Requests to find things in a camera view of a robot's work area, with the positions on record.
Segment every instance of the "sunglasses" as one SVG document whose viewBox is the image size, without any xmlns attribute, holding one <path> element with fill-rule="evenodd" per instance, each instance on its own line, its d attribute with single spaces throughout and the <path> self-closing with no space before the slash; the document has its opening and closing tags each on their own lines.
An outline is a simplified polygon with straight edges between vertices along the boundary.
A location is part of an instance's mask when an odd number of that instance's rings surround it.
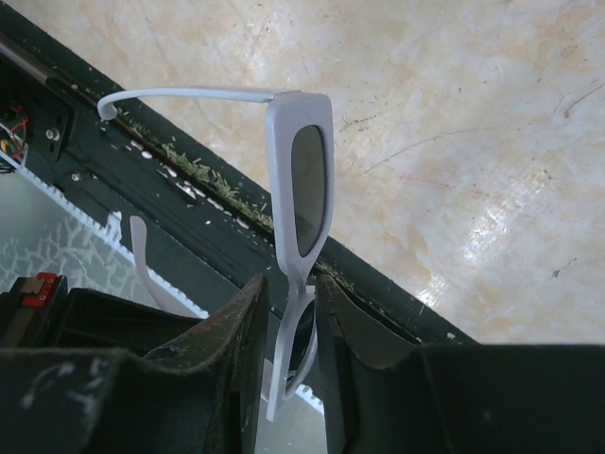
<svg viewBox="0 0 605 454">
<path fill-rule="evenodd" d="M 112 120 L 117 117 L 114 102 L 143 96 L 268 104 L 265 130 L 275 250 L 279 267 L 289 284 L 287 305 L 277 333 L 270 370 L 267 419 L 274 421 L 284 403 L 303 384 L 318 349 L 313 316 L 304 356 L 296 370 L 290 372 L 297 327 L 303 313 L 315 299 L 315 288 L 308 286 L 307 280 L 328 237 L 334 211 L 334 127 L 330 98 L 300 91 L 251 88 L 146 88 L 101 98 L 97 105 L 98 113 L 102 119 Z"/>
</svg>

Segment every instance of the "electrical wiring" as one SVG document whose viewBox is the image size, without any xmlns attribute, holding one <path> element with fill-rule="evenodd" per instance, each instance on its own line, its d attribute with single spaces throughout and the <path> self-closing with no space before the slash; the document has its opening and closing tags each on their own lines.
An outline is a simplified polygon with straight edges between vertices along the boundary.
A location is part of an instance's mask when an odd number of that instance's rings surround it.
<svg viewBox="0 0 605 454">
<path fill-rule="evenodd" d="M 0 122 L 0 151 L 15 162 L 21 164 L 27 150 L 26 135 L 29 116 L 23 106 L 12 107 L 10 110 L 17 115 L 17 123 L 9 126 Z M 14 167 L 5 160 L 0 160 L 0 174 L 14 172 Z"/>
</svg>

